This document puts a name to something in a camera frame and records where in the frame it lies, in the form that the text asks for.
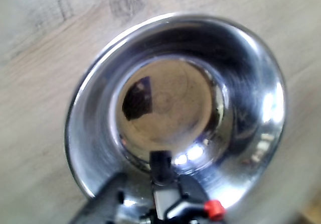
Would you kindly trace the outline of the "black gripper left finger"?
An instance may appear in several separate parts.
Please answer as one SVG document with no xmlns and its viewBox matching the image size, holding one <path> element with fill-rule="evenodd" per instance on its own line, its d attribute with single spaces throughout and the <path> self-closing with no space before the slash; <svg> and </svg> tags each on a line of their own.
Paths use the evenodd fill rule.
<svg viewBox="0 0 321 224">
<path fill-rule="evenodd" d="M 69 223 L 116 223 L 118 208 L 125 200 L 126 182 L 126 174 L 113 175 L 99 193 L 90 199 Z"/>
</svg>

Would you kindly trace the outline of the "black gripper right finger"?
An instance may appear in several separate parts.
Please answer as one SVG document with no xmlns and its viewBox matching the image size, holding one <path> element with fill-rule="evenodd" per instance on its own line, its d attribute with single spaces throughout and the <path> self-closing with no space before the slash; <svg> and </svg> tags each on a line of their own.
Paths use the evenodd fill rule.
<svg viewBox="0 0 321 224">
<path fill-rule="evenodd" d="M 179 176 L 179 192 L 179 206 L 204 206 L 209 200 L 206 191 L 193 176 Z"/>
</svg>

